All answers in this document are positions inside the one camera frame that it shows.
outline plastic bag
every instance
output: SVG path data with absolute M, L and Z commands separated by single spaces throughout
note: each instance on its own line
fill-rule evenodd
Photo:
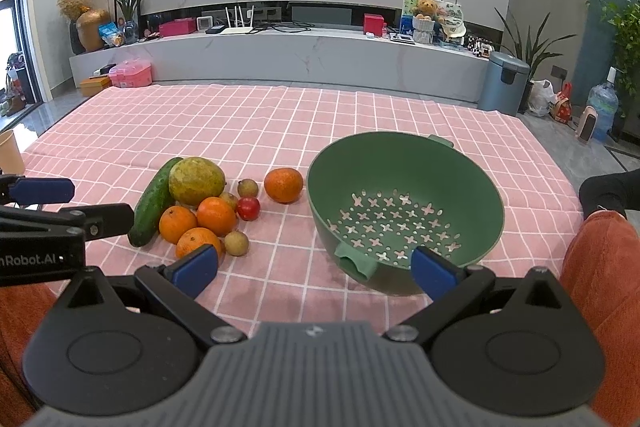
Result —
M 532 83 L 527 107 L 534 116 L 545 116 L 549 113 L 549 104 L 556 101 L 554 86 L 548 80 L 534 80 Z
M 98 33 L 110 48 L 124 44 L 124 35 L 112 22 L 98 26 Z

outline orange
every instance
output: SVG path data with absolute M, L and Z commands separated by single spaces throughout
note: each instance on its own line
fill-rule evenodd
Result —
M 170 206 L 164 211 L 158 224 L 162 238 L 175 245 L 187 230 L 194 229 L 198 220 L 193 212 L 183 206 Z
M 231 206 L 220 198 L 206 198 L 198 205 L 196 213 L 198 226 L 225 236 L 236 227 L 236 213 Z
M 293 203 L 300 197 L 305 182 L 295 169 L 273 169 L 264 178 L 264 190 L 278 203 Z
M 218 252 L 218 265 L 220 265 L 224 256 L 222 244 L 216 234 L 209 229 L 196 228 L 187 230 L 178 240 L 178 244 L 175 245 L 175 256 L 181 259 L 202 245 L 213 245 L 213 248 Z

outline small round fruit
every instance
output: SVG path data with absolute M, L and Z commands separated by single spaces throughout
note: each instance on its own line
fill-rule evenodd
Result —
M 206 198 L 198 205 L 198 226 L 224 236 L 236 227 L 236 213 L 221 198 Z
M 236 198 L 231 192 L 223 192 L 220 194 L 220 199 L 226 201 L 226 203 L 236 211 L 236 205 L 238 204 L 238 198 Z
M 264 190 L 278 203 L 293 203 L 300 197 L 305 182 L 295 169 L 273 169 L 264 178 Z
M 258 195 L 258 184 L 249 178 L 238 184 L 238 196 L 241 198 L 255 198 Z
M 187 232 L 185 232 L 178 240 L 178 244 L 175 245 L 175 256 L 178 259 L 181 259 L 202 245 L 213 245 L 213 248 L 215 248 L 218 253 L 218 266 L 220 266 L 224 256 L 222 243 L 220 243 L 216 234 L 211 232 L 209 229 L 196 228 L 187 230 Z
M 258 219 L 258 214 L 260 214 L 260 201 L 257 198 L 240 198 L 238 206 L 236 206 L 236 212 L 240 219 L 254 221 Z
M 166 209 L 160 217 L 158 232 L 164 240 L 175 245 L 184 232 L 195 229 L 197 225 L 198 220 L 193 212 L 183 206 L 175 205 Z
M 249 238 L 234 230 L 225 237 L 225 249 L 233 257 L 242 257 L 249 251 Z

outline red cherry tomato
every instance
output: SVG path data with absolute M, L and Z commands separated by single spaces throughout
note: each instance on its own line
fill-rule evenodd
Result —
M 236 205 L 236 212 L 244 221 L 254 221 L 260 214 L 260 201 L 258 198 L 240 198 Z

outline gold vase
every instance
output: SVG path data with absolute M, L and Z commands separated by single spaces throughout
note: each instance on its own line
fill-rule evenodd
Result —
M 76 21 L 78 37 L 80 37 L 80 42 L 88 52 L 102 49 L 104 41 L 100 38 L 98 26 L 106 24 L 110 20 L 111 16 L 107 10 L 91 9 L 78 17 Z

